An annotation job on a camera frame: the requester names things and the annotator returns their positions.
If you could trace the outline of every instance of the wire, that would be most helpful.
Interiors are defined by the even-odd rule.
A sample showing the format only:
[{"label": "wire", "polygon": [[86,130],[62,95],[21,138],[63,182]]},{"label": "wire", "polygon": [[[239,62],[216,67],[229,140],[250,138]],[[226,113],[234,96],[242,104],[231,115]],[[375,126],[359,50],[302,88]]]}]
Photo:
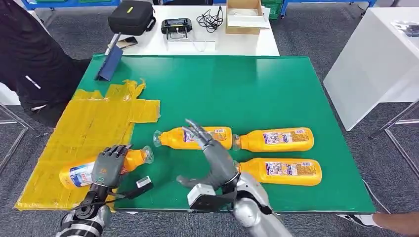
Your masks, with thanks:
[{"label": "wire", "polygon": [[198,47],[195,45],[194,41],[193,41],[193,40],[191,40],[191,39],[189,39],[189,38],[186,36],[186,33],[182,34],[181,32],[179,32],[179,28],[178,28],[178,27],[176,27],[176,32],[177,32],[179,35],[182,35],[183,37],[181,37],[181,38],[172,38],[172,36],[170,35],[170,38],[171,38],[171,39],[173,39],[173,40],[177,40],[177,39],[187,39],[187,40],[189,40],[189,41],[193,44],[194,48],[195,48],[198,52],[204,52],[204,51],[205,51],[205,49],[207,48],[207,40],[205,40],[205,41],[204,41],[204,49],[203,49],[203,50],[200,50],[200,49],[198,49]]},{"label": "wire", "polygon": [[373,191],[371,190],[370,186],[368,185],[368,183],[362,179],[362,181],[365,184],[365,187],[367,187],[368,192],[371,194],[371,196],[373,196],[373,198],[381,205],[382,208],[384,208],[384,210],[388,213],[391,214],[391,212],[378,200],[378,198],[376,197],[376,195],[373,193]]},{"label": "wire", "polygon": [[117,199],[110,200],[110,201],[92,202],[90,204],[84,204],[84,205],[76,206],[75,208],[71,209],[70,211],[74,211],[74,210],[77,210],[77,209],[80,209],[80,208],[83,208],[83,207],[88,207],[88,206],[93,206],[93,205],[105,205],[105,204],[113,203],[113,202],[116,202],[116,201],[119,201],[119,200],[125,199],[125,198],[127,198],[127,197],[121,197],[121,198],[117,198]]},{"label": "wire", "polygon": [[204,14],[197,17],[197,22],[200,26],[205,27],[209,33],[215,32],[218,27],[221,26],[224,20],[224,14],[221,6],[218,8],[218,12],[215,16],[211,16],[211,9],[206,11]]}]

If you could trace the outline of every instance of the white desk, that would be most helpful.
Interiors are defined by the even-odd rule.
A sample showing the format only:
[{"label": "white desk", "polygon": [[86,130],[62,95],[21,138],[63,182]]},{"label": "white desk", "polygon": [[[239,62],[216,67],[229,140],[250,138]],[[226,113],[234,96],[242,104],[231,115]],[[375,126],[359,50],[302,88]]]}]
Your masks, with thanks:
[{"label": "white desk", "polygon": [[419,7],[369,8],[323,81],[348,131],[380,102],[419,98],[419,44],[393,21],[419,22]]},{"label": "white desk", "polygon": [[[216,15],[218,6],[153,6],[157,20],[150,32],[136,36],[137,45],[124,49],[124,55],[250,55],[250,56],[279,56],[278,48],[271,28],[261,29],[259,35],[231,35],[225,33],[225,6],[223,24],[214,32],[208,33],[196,21],[197,16],[211,9],[211,15]],[[215,50],[211,50],[210,43],[203,52],[197,51],[191,42],[185,42],[189,47],[185,50],[169,50],[166,47],[165,35],[161,32],[162,21],[165,19],[189,18],[192,21],[194,40],[202,41],[197,48],[202,50],[203,41],[215,41]]]}]

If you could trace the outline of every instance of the cardboard box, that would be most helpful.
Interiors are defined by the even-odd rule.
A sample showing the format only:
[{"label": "cardboard box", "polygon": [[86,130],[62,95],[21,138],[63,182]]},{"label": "cardboard box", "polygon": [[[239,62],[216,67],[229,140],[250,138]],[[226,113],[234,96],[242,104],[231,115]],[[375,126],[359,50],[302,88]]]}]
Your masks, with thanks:
[{"label": "cardboard box", "polygon": [[227,34],[259,35],[260,28],[269,28],[260,0],[227,0],[226,11]]}]

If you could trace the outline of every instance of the robotic arm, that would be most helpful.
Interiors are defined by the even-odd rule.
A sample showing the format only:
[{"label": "robotic arm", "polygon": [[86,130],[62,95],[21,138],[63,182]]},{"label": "robotic arm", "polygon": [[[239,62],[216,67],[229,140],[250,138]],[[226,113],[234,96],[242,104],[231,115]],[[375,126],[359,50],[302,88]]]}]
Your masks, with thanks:
[{"label": "robotic arm", "polygon": [[[111,221],[111,210],[107,203],[123,198],[133,199],[152,189],[153,183],[147,176],[136,182],[137,188],[133,191],[122,194],[112,192],[119,186],[122,165],[130,148],[131,145],[108,147],[97,156],[92,171],[93,184],[80,205],[63,217],[61,231],[56,237],[100,237]],[[116,199],[106,201],[108,195]]]},{"label": "robotic arm", "polygon": [[[292,237],[269,205],[265,189],[248,173],[239,173],[226,149],[205,130],[191,120],[191,133],[202,148],[211,166],[210,173],[201,180],[178,176],[182,185],[192,188],[187,199],[191,209],[216,211],[232,203],[233,214],[239,223],[255,237]],[[221,188],[222,195],[215,190]]]}]

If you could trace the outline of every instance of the green crate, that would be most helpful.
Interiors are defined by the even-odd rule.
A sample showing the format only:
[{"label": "green crate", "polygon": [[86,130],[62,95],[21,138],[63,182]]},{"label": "green crate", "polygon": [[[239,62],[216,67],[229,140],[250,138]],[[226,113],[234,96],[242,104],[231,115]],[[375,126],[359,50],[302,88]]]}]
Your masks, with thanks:
[{"label": "green crate", "polygon": [[51,1],[65,2],[67,0],[37,0],[37,2],[51,2]]},{"label": "green crate", "polygon": [[262,3],[262,5],[271,9],[269,13],[269,19],[278,19],[278,15],[281,10],[280,3]]},{"label": "green crate", "polygon": [[111,0],[79,0],[80,3],[103,2],[103,1],[111,1]]},{"label": "green crate", "polygon": [[262,5],[264,3],[277,3],[277,4],[281,4],[283,2],[283,0],[262,0],[261,3]]}]

